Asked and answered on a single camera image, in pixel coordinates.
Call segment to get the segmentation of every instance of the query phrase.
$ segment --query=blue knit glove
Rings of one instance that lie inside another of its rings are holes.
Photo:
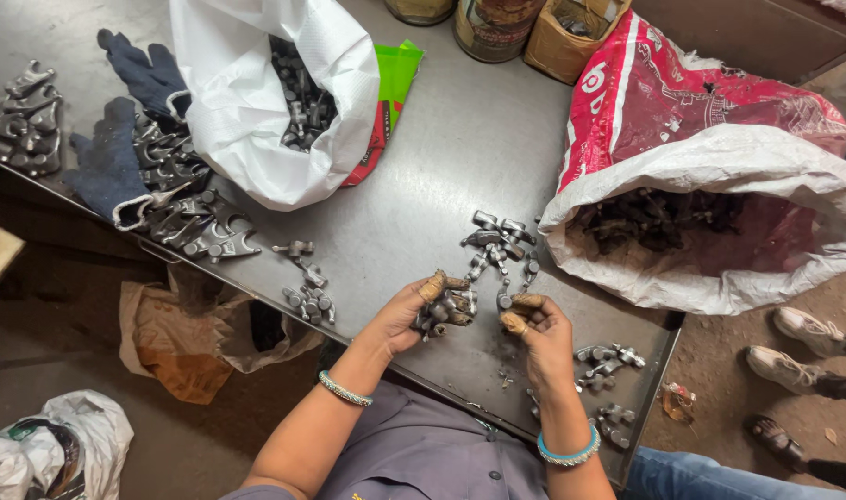
[[[108,61],[133,97],[157,115],[185,123],[185,111],[192,97],[167,47],[148,45],[149,63],[144,52],[122,33],[115,36],[108,29],[100,29],[96,40],[98,46],[108,51]]]
[[[77,190],[83,201],[121,231],[142,225],[144,211],[153,201],[139,178],[139,160],[133,151],[136,105],[117,97],[105,105],[105,118],[95,122],[92,141],[72,133],[78,170],[67,170],[62,180]]]

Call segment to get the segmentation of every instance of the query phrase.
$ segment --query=bangle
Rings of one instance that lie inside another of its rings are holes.
[[[328,374],[327,370],[323,370],[318,374],[318,380],[320,380],[324,387],[327,387],[330,392],[333,392],[337,396],[340,396],[340,398],[349,401],[350,403],[354,403],[358,406],[370,406],[373,404],[373,398],[369,396],[361,396],[359,394],[355,394],[354,392],[349,391],[342,385],[333,381],[333,379],[330,378],[330,375]]]
[[[580,465],[586,462],[591,456],[595,455],[595,452],[599,451],[599,445],[602,443],[602,438],[596,432],[595,426],[590,425],[590,429],[593,431],[593,438],[590,439],[590,444],[586,445],[583,451],[574,453],[573,455],[555,455],[551,453],[546,449],[546,444],[543,442],[543,433],[540,432],[540,436],[537,438],[537,449],[540,451],[540,456],[553,465],[562,465],[564,467],[573,467],[574,465]]]

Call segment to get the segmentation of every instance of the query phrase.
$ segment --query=sandal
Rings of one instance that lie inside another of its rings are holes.
[[[806,472],[802,446],[773,419],[765,415],[750,415],[744,419],[744,430],[784,466],[800,474]]]

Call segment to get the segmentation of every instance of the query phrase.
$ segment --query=concrete floor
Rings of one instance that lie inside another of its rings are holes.
[[[160,278],[153,269],[89,265],[29,246],[0,284],[0,360],[79,350],[97,354],[0,371],[0,428],[35,413],[56,395],[94,389],[124,407],[136,433],[120,498],[212,500],[239,485],[268,434],[311,388],[317,352],[251,375],[235,372],[209,406],[177,401],[156,380],[128,373],[117,358],[120,281]],[[790,304],[846,330],[846,275]],[[814,456],[846,462],[846,403],[794,396],[758,379],[739,356],[751,344],[816,360],[776,332],[766,311],[734,318],[689,316],[667,380],[696,393],[697,419],[689,428],[656,406],[643,444],[787,479],[789,474],[740,431],[745,415],[762,412],[786,425]],[[817,363],[846,374],[846,358]],[[839,437],[836,446],[824,437],[825,427]],[[809,476],[789,481],[827,486]]]

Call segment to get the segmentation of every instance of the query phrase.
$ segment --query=woman's right hand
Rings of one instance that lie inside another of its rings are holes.
[[[515,294],[513,304],[500,321],[528,345],[528,378],[541,400],[574,392],[570,320],[545,295]]]

